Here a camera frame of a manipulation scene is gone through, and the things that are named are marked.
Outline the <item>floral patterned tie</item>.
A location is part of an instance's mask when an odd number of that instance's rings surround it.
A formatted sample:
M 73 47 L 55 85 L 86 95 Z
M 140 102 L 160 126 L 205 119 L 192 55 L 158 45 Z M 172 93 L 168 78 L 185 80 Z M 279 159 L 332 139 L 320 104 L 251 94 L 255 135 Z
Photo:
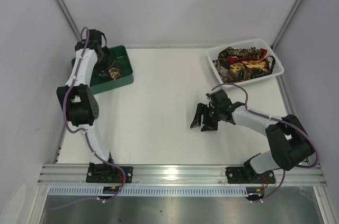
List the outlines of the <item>floral patterned tie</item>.
M 117 67 L 112 67 L 108 70 L 108 74 L 112 80 L 116 80 L 118 78 L 121 78 L 121 71 Z

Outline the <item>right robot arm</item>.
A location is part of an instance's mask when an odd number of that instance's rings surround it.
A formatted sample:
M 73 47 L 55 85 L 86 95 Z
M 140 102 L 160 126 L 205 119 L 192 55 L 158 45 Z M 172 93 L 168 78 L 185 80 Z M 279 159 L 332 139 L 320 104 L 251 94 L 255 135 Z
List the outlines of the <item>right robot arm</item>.
M 207 98 L 208 104 L 197 104 L 191 128 L 199 127 L 202 132 L 216 131 L 218 123 L 223 121 L 249 128 L 267 138 L 270 149 L 244 163 L 247 179 L 276 169 L 289 171 L 315 153 L 296 116 L 276 118 L 259 113 L 246 103 L 233 103 L 223 89 L 207 94 Z

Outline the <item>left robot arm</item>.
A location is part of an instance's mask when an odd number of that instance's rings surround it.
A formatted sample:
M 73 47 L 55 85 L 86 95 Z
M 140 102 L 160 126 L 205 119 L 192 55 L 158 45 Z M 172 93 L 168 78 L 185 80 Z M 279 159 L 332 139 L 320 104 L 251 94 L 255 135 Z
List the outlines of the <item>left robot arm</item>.
M 83 27 L 81 34 L 85 39 L 75 46 L 75 63 L 65 86 L 57 88 L 57 97 L 63 112 L 66 129 L 72 133 L 81 133 L 90 151 L 90 177 L 115 174 L 111 153 L 104 145 L 97 119 L 99 104 L 90 89 L 93 71 L 104 78 L 109 78 L 109 69 L 116 59 L 107 46 L 105 34 L 96 29 Z

